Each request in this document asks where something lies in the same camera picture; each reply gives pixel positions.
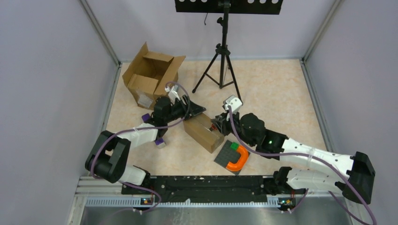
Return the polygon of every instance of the cardboard box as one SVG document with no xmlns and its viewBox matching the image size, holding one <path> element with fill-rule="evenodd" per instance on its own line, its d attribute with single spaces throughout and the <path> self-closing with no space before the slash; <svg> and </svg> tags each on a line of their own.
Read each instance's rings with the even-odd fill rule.
<svg viewBox="0 0 398 225">
<path fill-rule="evenodd" d="M 184 121 L 185 132 L 208 152 L 213 153 L 224 141 L 224 135 L 218 130 L 211 130 L 211 126 L 210 118 L 204 113 Z"/>
<path fill-rule="evenodd" d="M 145 42 L 122 76 L 138 106 L 153 110 L 155 100 L 166 95 L 166 83 L 178 80 L 178 68 L 184 59 L 185 56 L 150 52 Z"/>
</svg>

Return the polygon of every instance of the gray wall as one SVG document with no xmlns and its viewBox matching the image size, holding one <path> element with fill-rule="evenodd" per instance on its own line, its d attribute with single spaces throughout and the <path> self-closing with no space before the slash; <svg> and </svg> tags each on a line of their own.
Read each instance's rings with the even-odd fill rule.
<svg viewBox="0 0 398 225">
<path fill-rule="evenodd" d="M 346 0 L 309 61 L 336 151 L 368 154 L 371 208 L 396 224 L 398 1 Z"/>
<path fill-rule="evenodd" d="M 77 0 L 0 1 L 0 224 L 65 224 L 116 66 Z"/>
<path fill-rule="evenodd" d="M 177 13 L 174 0 L 88 0 L 122 61 L 134 58 L 145 41 L 151 50 L 188 59 L 210 59 L 222 14 Z M 334 0 L 284 0 L 280 15 L 230 15 L 232 58 L 301 57 Z"/>
</svg>

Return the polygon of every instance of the orange tube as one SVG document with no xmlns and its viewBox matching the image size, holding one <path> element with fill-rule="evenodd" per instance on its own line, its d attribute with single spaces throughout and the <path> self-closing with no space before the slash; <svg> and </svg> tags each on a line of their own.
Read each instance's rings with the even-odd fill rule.
<svg viewBox="0 0 398 225">
<path fill-rule="evenodd" d="M 236 163 L 232 163 L 232 162 L 228 163 L 226 168 L 229 171 L 236 172 L 236 171 L 241 170 L 243 168 L 243 166 L 245 165 L 247 158 L 249 157 L 249 153 L 243 146 L 239 146 L 237 148 L 237 152 L 240 154 L 240 158 Z"/>
</svg>

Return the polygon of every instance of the green block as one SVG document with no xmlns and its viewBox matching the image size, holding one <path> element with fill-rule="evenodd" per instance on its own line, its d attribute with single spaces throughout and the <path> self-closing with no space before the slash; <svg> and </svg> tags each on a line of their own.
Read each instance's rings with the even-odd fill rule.
<svg viewBox="0 0 398 225">
<path fill-rule="evenodd" d="M 239 147 L 239 144 L 238 144 L 238 143 L 233 142 L 233 143 L 231 144 L 231 148 L 232 148 L 233 150 L 237 150 L 238 147 Z"/>
</svg>

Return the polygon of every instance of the tripod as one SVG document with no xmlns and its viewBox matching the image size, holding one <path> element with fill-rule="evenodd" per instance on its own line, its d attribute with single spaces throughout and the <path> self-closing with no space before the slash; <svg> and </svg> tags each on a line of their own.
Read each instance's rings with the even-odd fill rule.
<svg viewBox="0 0 398 225">
<path fill-rule="evenodd" d="M 230 59 L 230 54 L 231 52 L 228 50 L 228 45 L 227 45 L 227 33 L 228 33 L 228 14 L 230 12 L 230 0 L 224 0 L 224 2 L 220 2 L 219 3 L 220 6 L 223 6 L 224 9 L 224 18 L 220 17 L 217 20 L 217 23 L 219 23 L 222 26 L 222 44 L 217 44 L 215 47 L 215 55 L 213 57 L 213 59 L 211 60 L 210 64 L 207 66 L 205 72 L 203 73 L 202 77 L 199 79 L 199 82 L 196 84 L 195 88 L 192 90 L 192 93 L 196 92 L 196 89 L 199 87 L 200 83 L 202 82 L 203 78 L 205 76 L 208 76 L 212 81 L 214 81 L 214 83 L 218 84 L 219 88 L 222 89 L 230 84 L 234 84 L 235 85 L 235 89 L 237 91 L 237 96 L 240 100 L 242 100 L 242 98 L 240 97 L 240 93 L 239 93 L 239 88 L 237 87 L 237 81 L 235 78 L 235 73 L 234 70 L 232 68 L 232 63 L 231 63 L 231 59 Z M 207 74 L 207 72 L 209 71 L 209 69 L 211 68 L 211 66 L 213 65 L 215 59 L 217 58 L 218 55 L 221 55 L 221 69 L 220 69 L 220 82 L 217 82 L 214 78 L 212 78 L 209 74 Z M 227 59 L 227 65 L 228 68 L 231 70 L 231 75 L 232 75 L 232 80 L 231 82 L 224 84 L 224 65 L 225 65 L 225 59 Z"/>
</svg>

